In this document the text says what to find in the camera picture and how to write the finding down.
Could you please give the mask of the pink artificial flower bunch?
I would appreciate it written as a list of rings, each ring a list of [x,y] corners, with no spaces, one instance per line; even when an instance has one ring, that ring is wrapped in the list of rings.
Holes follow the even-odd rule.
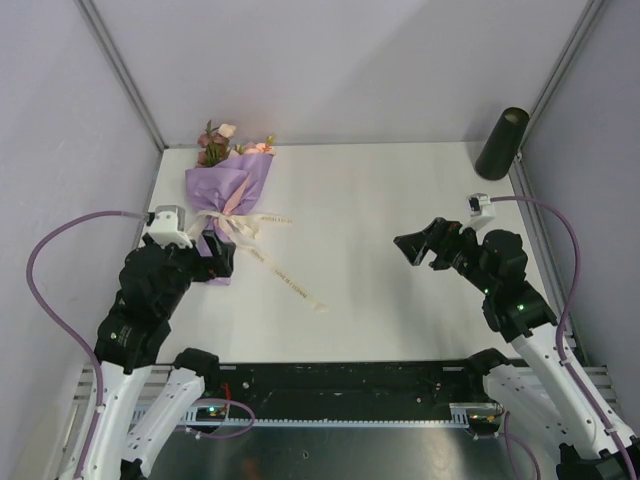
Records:
[[[208,120],[203,133],[198,137],[197,144],[200,147],[197,168],[211,168],[224,160],[240,155],[266,154],[276,155],[274,147],[275,137],[268,136],[264,142],[248,142],[245,144],[233,144],[236,126],[232,124],[220,124],[214,126]]]

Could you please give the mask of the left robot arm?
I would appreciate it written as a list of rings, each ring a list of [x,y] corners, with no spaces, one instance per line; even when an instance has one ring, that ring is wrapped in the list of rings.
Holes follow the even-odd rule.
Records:
[[[194,282],[228,278],[236,247],[214,231],[210,250],[160,246],[149,235],[125,259],[114,305],[98,328],[94,353],[100,371],[91,400],[97,420],[87,413],[62,476],[65,479],[145,479],[189,406],[214,397],[221,387],[217,356],[187,348],[159,396],[137,423],[132,415],[142,389],[170,333],[169,320]]]

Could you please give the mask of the cream printed ribbon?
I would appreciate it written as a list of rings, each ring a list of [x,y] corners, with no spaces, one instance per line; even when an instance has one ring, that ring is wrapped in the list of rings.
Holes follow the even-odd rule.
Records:
[[[203,234],[211,220],[237,248],[261,263],[290,290],[306,301],[313,311],[328,311],[328,307],[324,303],[316,299],[308,289],[295,280],[255,243],[262,233],[262,222],[290,225],[292,221],[289,218],[276,214],[227,215],[213,210],[203,210],[196,214],[194,223],[186,231],[187,235],[192,240],[196,240]]]

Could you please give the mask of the purple wrapping paper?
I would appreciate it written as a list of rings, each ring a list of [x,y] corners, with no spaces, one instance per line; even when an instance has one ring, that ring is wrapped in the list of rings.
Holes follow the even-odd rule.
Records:
[[[229,158],[211,168],[186,170],[185,189],[189,205],[196,213],[213,210],[227,215],[253,214],[272,160],[270,155],[248,154]],[[213,220],[203,234],[217,234],[222,241],[231,242]]]

